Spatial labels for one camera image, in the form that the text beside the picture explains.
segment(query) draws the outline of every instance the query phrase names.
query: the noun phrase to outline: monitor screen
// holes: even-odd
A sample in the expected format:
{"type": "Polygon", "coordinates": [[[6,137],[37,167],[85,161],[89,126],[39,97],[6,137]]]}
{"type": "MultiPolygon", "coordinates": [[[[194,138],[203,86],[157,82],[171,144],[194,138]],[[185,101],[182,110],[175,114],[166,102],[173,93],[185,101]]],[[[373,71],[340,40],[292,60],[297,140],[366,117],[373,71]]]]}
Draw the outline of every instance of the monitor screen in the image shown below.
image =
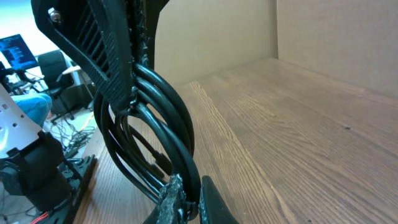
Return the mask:
{"type": "Polygon", "coordinates": [[[39,66],[20,34],[0,39],[0,51],[13,69],[39,66]]]}

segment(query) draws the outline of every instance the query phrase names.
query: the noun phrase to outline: wooden table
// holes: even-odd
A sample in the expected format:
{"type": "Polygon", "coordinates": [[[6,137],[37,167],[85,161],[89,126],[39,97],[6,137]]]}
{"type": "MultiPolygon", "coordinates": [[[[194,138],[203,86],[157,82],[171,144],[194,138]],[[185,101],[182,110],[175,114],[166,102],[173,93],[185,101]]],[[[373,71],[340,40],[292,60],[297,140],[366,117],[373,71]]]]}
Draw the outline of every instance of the wooden table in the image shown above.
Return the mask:
{"type": "MultiPolygon", "coordinates": [[[[398,100],[274,59],[177,90],[199,172],[239,222],[398,223],[398,100]]],[[[90,154],[98,168],[75,223],[142,223],[154,204],[118,171],[98,131],[90,154]]]]}

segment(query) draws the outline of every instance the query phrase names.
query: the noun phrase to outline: office chair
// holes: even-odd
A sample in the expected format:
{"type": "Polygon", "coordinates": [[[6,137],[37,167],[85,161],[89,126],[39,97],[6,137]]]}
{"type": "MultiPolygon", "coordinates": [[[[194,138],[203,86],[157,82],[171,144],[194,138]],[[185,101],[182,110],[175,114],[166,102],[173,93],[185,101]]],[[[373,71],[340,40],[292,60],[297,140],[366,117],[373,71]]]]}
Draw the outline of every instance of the office chair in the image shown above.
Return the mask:
{"type": "Polygon", "coordinates": [[[57,119],[67,113],[70,114],[70,119],[75,119],[72,115],[72,109],[68,107],[61,97],[62,92],[73,85],[73,78],[70,74],[62,75],[62,72],[68,68],[65,57],[61,51],[54,50],[52,52],[39,55],[37,60],[39,61],[40,69],[44,76],[44,82],[48,86],[48,90],[43,92],[51,96],[53,99],[58,98],[65,108],[65,112],[60,112],[60,114],[53,118],[51,122],[54,124],[57,119]]]}

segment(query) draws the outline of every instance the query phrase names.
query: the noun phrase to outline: screw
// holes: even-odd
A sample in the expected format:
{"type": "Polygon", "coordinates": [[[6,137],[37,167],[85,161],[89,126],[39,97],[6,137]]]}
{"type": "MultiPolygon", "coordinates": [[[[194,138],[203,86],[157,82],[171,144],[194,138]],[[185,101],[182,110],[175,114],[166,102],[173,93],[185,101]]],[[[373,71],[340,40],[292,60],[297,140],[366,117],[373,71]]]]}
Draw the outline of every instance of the screw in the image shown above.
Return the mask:
{"type": "Polygon", "coordinates": [[[53,21],[57,24],[62,23],[62,16],[61,16],[60,12],[58,12],[57,10],[54,10],[50,13],[50,19],[51,19],[51,21],[53,21]]]}

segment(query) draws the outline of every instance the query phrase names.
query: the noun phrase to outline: cardboard wall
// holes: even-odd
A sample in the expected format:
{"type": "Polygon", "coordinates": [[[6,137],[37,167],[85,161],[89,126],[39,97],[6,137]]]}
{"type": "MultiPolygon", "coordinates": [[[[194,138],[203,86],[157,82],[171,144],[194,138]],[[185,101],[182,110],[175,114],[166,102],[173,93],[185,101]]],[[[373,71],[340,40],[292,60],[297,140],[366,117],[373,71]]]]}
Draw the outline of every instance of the cardboard wall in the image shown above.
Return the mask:
{"type": "Polygon", "coordinates": [[[160,14],[155,70],[171,84],[277,56],[276,0],[170,0],[160,14]]]}
{"type": "Polygon", "coordinates": [[[279,59],[398,97],[398,1],[278,0],[279,59]]]}

